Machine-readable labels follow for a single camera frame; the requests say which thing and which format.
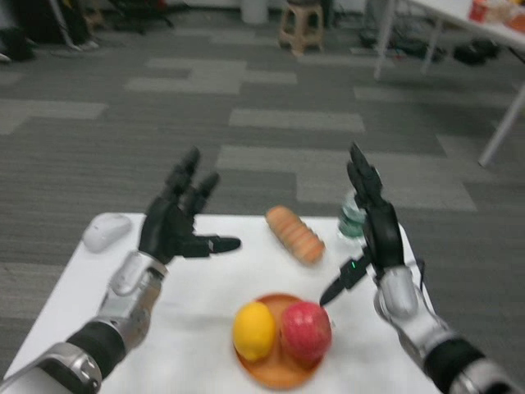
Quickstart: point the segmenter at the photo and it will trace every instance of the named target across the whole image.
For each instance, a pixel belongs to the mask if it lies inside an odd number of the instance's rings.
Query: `bread roll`
[[[279,241],[301,263],[312,265],[322,258],[324,242],[287,207],[270,209],[266,220]]]

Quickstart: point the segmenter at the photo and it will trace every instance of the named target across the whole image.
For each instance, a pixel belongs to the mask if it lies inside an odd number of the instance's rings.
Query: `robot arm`
[[[374,306],[395,328],[403,349],[441,392],[524,393],[502,368],[430,311],[408,267],[385,271],[378,283]]]
[[[350,150],[349,178],[355,201],[367,211],[363,257],[349,260],[326,289],[325,305],[344,289],[350,290],[370,263],[376,272],[377,313],[398,333],[399,342],[414,363],[445,394],[525,394],[504,371],[436,316],[413,283],[404,264],[403,242],[394,207],[381,197],[382,184],[357,145]]]
[[[96,393],[102,381],[146,337],[166,265],[177,255],[208,257],[240,247],[237,238],[194,235],[194,215],[218,183],[213,173],[199,187],[191,178],[199,161],[190,151],[167,178],[142,227],[139,249],[114,273],[97,316],[0,386],[2,394]]]

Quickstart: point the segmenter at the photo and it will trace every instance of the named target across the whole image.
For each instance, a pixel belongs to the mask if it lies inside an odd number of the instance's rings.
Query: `gray carpet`
[[[525,381],[523,120],[493,165],[476,161],[523,65],[507,53],[479,68],[448,58],[423,77],[421,62],[391,59],[377,83],[374,58],[349,53],[352,30],[296,59],[276,45],[275,20],[171,18],[175,30],[101,32],[96,52],[42,48],[0,69],[0,372],[89,220],[144,211],[191,145],[222,175],[209,213],[286,204],[335,216],[356,141],[427,261],[437,311]]]

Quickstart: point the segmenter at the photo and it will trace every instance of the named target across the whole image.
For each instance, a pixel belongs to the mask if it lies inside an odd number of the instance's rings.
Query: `orange plate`
[[[255,380],[264,386],[273,389],[290,389],[300,386],[315,374],[322,362],[321,359],[314,365],[303,366],[281,348],[279,335],[281,315],[286,308],[301,301],[301,299],[294,295],[276,293],[265,295],[256,300],[264,303],[272,312],[276,320],[276,340],[272,352],[265,359],[250,363],[236,352],[239,362]]]

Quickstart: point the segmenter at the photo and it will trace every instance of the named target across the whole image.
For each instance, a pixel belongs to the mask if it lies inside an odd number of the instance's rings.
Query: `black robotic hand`
[[[140,234],[139,251],[168,264],[175,256],[208,257],[240,247],[240,239],[194,235],[194,215],[200,213],[219,182],[219,175],[208,175],[194,188],[192,176],[200,152],[193,148],[175,166],[164,191],[151,203]]]

